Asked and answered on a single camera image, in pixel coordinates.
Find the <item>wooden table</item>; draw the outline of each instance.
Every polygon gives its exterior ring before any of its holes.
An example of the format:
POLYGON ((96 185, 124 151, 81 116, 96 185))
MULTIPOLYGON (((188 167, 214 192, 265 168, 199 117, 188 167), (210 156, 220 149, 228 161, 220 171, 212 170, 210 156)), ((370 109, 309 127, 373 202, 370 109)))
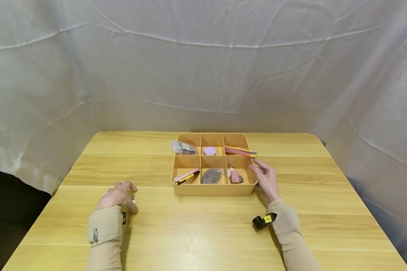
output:
MULTIPOLYGON (((96 134, 3 270, 85 270, 87 219, 101 195, 127 179, 139 188, 139 212, 124 228, 124 270, 284 270, 274 232, 252 228, 252 218, 266 212, 255 193, 174 195, 169 143, 177 134, 96 134)), ((317 137, 246 135, 277 169, 281 195, 324 270, 407 270, 317 137)))

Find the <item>yellow label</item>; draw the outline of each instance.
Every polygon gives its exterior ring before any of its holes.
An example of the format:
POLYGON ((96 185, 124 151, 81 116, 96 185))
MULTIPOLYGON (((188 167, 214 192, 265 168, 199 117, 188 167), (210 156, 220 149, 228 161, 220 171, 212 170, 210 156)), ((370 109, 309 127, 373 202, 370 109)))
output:
POLYGON ((266 223, 271 223, 271 222, 272 222, 271 216, 264 216, 264 221, 265 221, 266 223))

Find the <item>clear plastic bag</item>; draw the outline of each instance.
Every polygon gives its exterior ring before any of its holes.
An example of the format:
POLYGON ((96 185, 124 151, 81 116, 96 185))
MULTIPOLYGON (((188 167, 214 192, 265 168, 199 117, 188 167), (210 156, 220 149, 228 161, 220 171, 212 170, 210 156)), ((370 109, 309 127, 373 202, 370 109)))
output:
POLYGON ((170 149, 177 154, 197 154, 196 148, 184 142, 171 142, 170 149))

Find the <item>pen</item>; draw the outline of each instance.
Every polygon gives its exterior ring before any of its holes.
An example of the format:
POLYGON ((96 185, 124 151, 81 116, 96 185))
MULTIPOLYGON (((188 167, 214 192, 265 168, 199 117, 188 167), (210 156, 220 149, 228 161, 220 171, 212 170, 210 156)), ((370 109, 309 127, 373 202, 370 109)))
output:
POLYGON ((200 171, 196 171, 195 173, 192 173, 190 175, 188 175, 187 177, 182 178, 181 180, 179 180, 178 182, 175 183, 175 185, 180 185, 181 183, 185 183, 187 182, 187 180, 191 179, 194 176, 197 176, 200 173, 200 171))

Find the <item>dark floor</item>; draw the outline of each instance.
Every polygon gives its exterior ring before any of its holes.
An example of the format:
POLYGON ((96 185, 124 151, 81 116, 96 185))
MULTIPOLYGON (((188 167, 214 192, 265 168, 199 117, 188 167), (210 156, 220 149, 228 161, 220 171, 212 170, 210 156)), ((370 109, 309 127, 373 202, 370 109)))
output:
POLYGON ((0 172, 0 270, 51 196, 0 172))

